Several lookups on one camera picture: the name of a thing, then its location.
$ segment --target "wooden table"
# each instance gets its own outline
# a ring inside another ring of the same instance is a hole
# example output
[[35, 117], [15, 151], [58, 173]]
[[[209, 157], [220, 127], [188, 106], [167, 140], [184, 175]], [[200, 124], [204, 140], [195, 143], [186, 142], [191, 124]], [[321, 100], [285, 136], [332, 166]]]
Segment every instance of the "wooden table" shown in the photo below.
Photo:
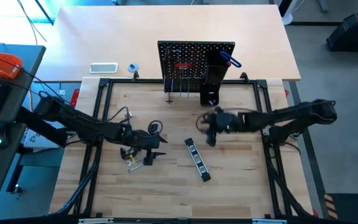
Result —
[[226, 78], [300, 79], [276, 5], [62, 7], [37, 77], [80, 82], [91, 63], [117, 62], [111, 76], [131, 76], [128, 65], [138, 63], [140, 77], [162, 78], [158, 40], [235, 42], [242, 68]]
[[[92, 114], [98, 83], [98, 78], [83, 79], [78, 110]], [[268, 88], [273, 109], [288, 106], [281, 80], [268, 80]], [[128, 174], [128, 166], [119, 155], [120, 146], [104, 142], [93, 214], [143, 218], [257, 218], [273, 214], [260, 132], [220, 134], [216, 147], [209, 147], [205, 143], [206, 136], [195, 127], [197, 116], [207, 110], [200, 106], [197, 93], [190, 93], [189, 98], [172, 94], [173, 103], [169, 105], [161, 84], [114, 84], [112, 89], [108, 117], [118, 108], [128, 106], [134, 115], [131, 120], [134, 129], [147, 129], [152, 120], [159, 119], [164, 125], [162, 136], [169, 143], [161, 143], [158, 150], [154, 149], [167, 155], [154, 160], [153, 166]], [[223, 85], [220, 98], [223, 108], [256, 109], [252, 87]], [[120, 114], [115, 121], [123, 118]], [[187, 138], [193, 138], [196, 143], [211, 180], [201, 180], [185, 146]], [[281, 147], [281, 152], [288, 188], [311, 212], [300, 155], [288, 146]], [[62, 207], [76, 189], [84, 153], [85, 145], [81, 143], [65, 149], [51, 212]], [[283, 210], [280, 191], [278, 195]]]

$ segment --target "black pegboard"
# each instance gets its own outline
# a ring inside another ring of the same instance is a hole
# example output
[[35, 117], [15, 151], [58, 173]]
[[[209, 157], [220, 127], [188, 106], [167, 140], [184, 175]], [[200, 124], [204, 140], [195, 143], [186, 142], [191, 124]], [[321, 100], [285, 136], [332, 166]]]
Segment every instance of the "black pegboard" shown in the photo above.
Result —
[[[224, 50], [231, 55], [235, 43], [158, 41], [157, 45], [164, 80], [164, 92], [199, 93], [200, 85], [206, 78], [206, 54], [210, 50]], [[192, 67], [186, 70], [175, 69], [176, 63], [190, 63]]]

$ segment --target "gray floor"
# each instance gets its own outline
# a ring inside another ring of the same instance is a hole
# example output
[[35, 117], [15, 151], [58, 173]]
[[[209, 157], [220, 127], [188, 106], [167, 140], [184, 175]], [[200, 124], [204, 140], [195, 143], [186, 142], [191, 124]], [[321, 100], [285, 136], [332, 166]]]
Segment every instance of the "gray floor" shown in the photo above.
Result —
[[[305, 0], [305, 5], [294, 13], [295, 20], [303, 21], [312, 18], [311, 21], [326, 19], [340, 21], [343, 17], [358, 11], [358, 1], [327, 1], [330, 7], [329, 13], [322, 14], [316, 4], [317, 0]], [[267, 4], [267, 2], [267, 0], [246, 1], [249, 4]], [[139, 0], [128, 0], [128, 3], [140, 4]], [[172, 2], [161, 0], [159, 3]], [[233, 3], [244, 2], [240, 0], [215, 2], [215, 4]], [[334, 28], [288, 26], [286, 30], [302, 77], [297, 84], [301, 99], [310, 101], [325, 98], [337, 102], [338, 119], [334, 124], [316, 125], [310, 128], [325, 189], [327, 193], [358, 193], [358, 53], [329, 52], [326, 49], [325, 39]], [[58, 84], [51, 86], [56, 91], [59, 89]], [[67, 91], [65, 98], [69, 100], [73, 89], [78, 87], [79, 84], [63, 84], [62, 89]], [[304, 152], [301, 159], [312, 204], [321, 213], [302, 141], [300, 147]], [[20, 195], [11, 195], [5, 193], [5, 186], [2, 188], [0, 219], [45, 215], [48, 212], [58, 174], [57, 164], [61, 156], [62, 151], [54, 151], [48, 152], [44, 159], [38, 155], [24, 161], [26, 165], [33, 165], [24, 168], [19, 180], [25, 191]]]

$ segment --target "orange object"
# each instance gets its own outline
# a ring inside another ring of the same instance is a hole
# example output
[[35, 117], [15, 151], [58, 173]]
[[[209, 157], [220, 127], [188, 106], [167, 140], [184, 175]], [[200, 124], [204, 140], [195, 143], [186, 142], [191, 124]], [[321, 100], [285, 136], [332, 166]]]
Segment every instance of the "orange object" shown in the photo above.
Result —
[[0, 77], [10, 79], [16, 78], [22, 68], [23, 61], [15, 55], [4, 53], [0, 53], [0, 59]]

